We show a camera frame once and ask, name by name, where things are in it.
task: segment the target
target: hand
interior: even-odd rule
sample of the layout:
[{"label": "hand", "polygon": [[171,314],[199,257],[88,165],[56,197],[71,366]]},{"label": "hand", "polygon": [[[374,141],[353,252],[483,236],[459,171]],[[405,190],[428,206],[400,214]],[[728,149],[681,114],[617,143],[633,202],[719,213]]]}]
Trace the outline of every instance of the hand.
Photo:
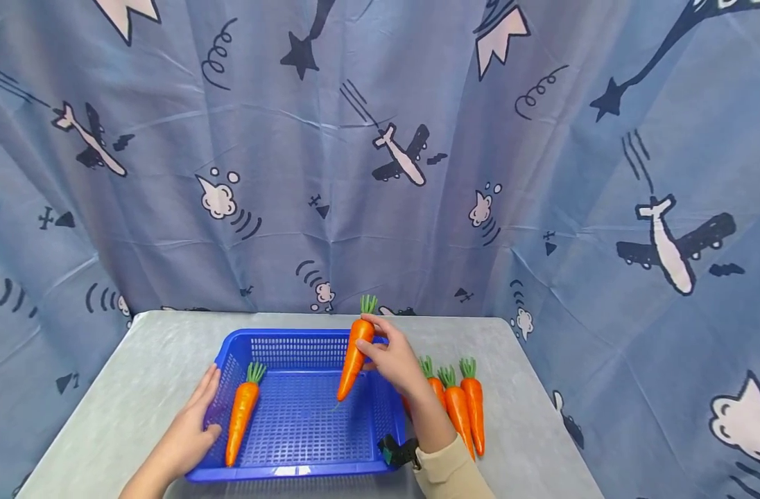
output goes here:
[{"label": "hand", "polygon": [[175,416],[163,437],[155,446],[144,466],[160,469],[172,481],[182,477],[202,461],[222,433],[222,426],[202,429],[202,419],[214,400],[222,371],[213,364],[186,405]]},{"label": "hand", "polygon": [[377,369],[382,377],[406,397],[423,387],[429,390],[416,353],[413,353],[413,348],[402,331],[376,315],[362,314],[361,319],[374,324],[376,336],[388,340],[388,345],[358,341],[358,350],[372,361],[366,364],[364,369]]}]

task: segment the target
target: toy carrot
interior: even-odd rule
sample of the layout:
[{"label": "toy carrot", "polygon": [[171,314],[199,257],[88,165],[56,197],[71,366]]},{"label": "toy carrot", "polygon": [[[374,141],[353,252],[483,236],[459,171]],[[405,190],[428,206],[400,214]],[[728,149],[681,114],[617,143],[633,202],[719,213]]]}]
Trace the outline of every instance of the toy carrot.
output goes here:
[{"label": "toy carrot", "polygon": [[474,447],[478,451],[478,456],[481,456],[485,453],[485,422],[482,411],[482,385],[476,378],[476,372],[478,372],[478,363],[474,358],[460,359],[460,373],[463,374],[460,388],[463,388],[466,393]]},{"label": "toy carrot", "polygon": [[438,376],[447,387],[445,398],[447,398],[447,414],[452,420],[452,425],[458,431],[460,438],[463,438],[469,455],[474,461],[474,446],[472,445],[472,426],[469,420],[469,406],[466,405],[466,394],[463,388],[455,384],[455,368],[449,366],[449,369],[442,367],[438,370]]},{"label": "toy carrot", "polygon": [[[361,297],[361,313],[371,314],[377,304],[376,296],[363,295]],[[365,356],[358,350],[356,344],[358,340],[371,343],[374,340],[374,324],[363,319],[352,322],[352,328],[349,330],[349,343],[347,343],[347,355],[344,356],[344,367],[341,371],[341,383],[338,384],[336,395],[338,401],[344,401],[347,398],[352,385],[355,384],[355,378],[358,378],[358,373],[363,369]]]},{"label": "toy carrot", "polygon": [[225,465],[232,468],[235,458],[239,455],[241,441],[244,432],[250,425],[250,417],[258,403],[258,384],[266,373],[266,366],[258,362],[250,362],[247,367],[247,381],[240,384],[235,390],[233,398],[233,410],[231,411],[230,431],[227,434],[227,448],[225,450]]},{"label": "toy carrot", "polygon": [[438,397],[438,401],[441,403],[442,408],[447,410],[447,399],[444,398],[444,385],[441,383],[441,380],[433,374],[432,359],[429,356],[419,357],[419,366],[422,367],[422,372],[424,372],[427,382],[431,384],[435,396]]},{"label": "toy carrot", "polygon": [[405,395],[400,395],[400,397],[402,397],[402,407],[405,408],[405,414],[408,416],[408,419],[412,421],[411,405],[408,404],[408,399],[405,398]]}]

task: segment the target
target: cartoon airplane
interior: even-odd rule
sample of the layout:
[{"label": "cartoon airplane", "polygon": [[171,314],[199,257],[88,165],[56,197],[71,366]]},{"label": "cartoon airplane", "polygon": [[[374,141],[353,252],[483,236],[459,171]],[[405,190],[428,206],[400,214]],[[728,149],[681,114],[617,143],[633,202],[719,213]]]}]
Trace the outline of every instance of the cartoon airplane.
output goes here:
[{"label": "cartoon airplane", "polygon": [[638,220],[652,222],[649,231],[652,245],[620,241],[616,243],[616,253],[628,265],[638,262],[645,269],[659,265],[671,287],[681,295],[688,296],[693,292],[696,284],[696,276],[689,259],[695,259],[695,261],[700,259],[702,249],[720,248],[723,245],[723,239],[734,234],[736,224],[732,215],[720,213],[696,230],[676,240],[664,221],[665,214],[673,208],[675,203],[674,195],[669,194],[662,201],[652,196],[650,204],[637,205]]},{"label": "cartoon airplane", "polygon": [[396,131],[397,128],[394,123],[389,123],[386,131],[381,132],[380,137],[374,139],[374,147],[378,149],[387,148],[392,161],[375,169],[372,172],[372,177],[376,180],[389,180],[391,177],[399,178],[400,174],[405,173],[412,183],[421,187],[425,184],[426,179],[416,162],[421,159],[419,153],[422,152],[422,149],[427,149],[429,130],[425,125],[419,125],[407,149],[399,147],[394,140]]},{"label": "cartoon airplane", "polygon": [[[60,128],[65,132],[75,128],[80,135],[80,138],[87,144],[86,149],[75,157],[77,161],[89,168],[103,166],[103,164],[105,164],[108,169],[119,175],[119,177],[126,177],[128,174],[126,169],[105,150],[105,141],[103,140],[103,132],[105,130],[100,124],[100,115],[97,114],[97,111],[89,104],[89,102],[86,103],[86,116],[89,117],[89,127],[92,130],[91,132],[86,131],[86,129],[75,119],[75,112],[72,110],[72,106],[70,106],[68,102],[64,102],[63,114],[60,114],[59,110],[56,110],[56,112],[58,112],[59,117],[53,120],[53,126]],[[129,140],[133,137],[134,135],[132,133],[119,136],[116,143],[114,143],[114,150],[122,151],[127,147]]]},{"label": "cartoon airplane", "polygon": [[413,309],[409,306],[405,310],[397,310],[397,313],[394,314],[394,311],[391,310],[388,306],[379,306],[378,312],[380,315],[416,315],[416,312],[413,311]]}]

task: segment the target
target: basket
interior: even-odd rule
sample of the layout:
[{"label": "basket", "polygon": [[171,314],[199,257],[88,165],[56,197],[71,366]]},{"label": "basket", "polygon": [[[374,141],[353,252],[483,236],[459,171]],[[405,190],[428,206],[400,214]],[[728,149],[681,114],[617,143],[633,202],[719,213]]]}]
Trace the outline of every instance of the basket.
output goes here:
[{"label": "basket", "polygon": [[[222,482],[392,471],[378,442],[389,434],[405,441],[405,412],[394,387],[375,371],[362,372],[347,399],[333,410],[348,340],[349,331],[338,329],[240,329],[229,334],[216,357],[222,378],[205,417],[206,426],[222,425],[222,435],[186,479]],[[233,398],[250,362],[268,369],[235,466],[227,468]]]}]

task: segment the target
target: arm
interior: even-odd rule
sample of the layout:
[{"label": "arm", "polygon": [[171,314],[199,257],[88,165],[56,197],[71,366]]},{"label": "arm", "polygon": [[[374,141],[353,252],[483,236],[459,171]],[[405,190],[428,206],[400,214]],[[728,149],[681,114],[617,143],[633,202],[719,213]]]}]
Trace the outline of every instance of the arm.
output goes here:
[{"label": "arm", "polygon": [[221,374],[216,365],[208,368],[158,445],[122,489],[119,499],[161,499],[172,482],[202,461],[222,433],[219,425],[202,429],[205,411],[216,395]]},{"label": "arm", "polygon": [[375,315],[362,318],[373,322],[376,334],[389,345],[359,342],[359,350],[372,359],[368,369],[378,369],[411,406],[413,430],[419,441],[416,455],[422,465],[413,474],[427,499],[494,499],[469,451],[452,426],[419,367],[416,353],[391,322]]}]

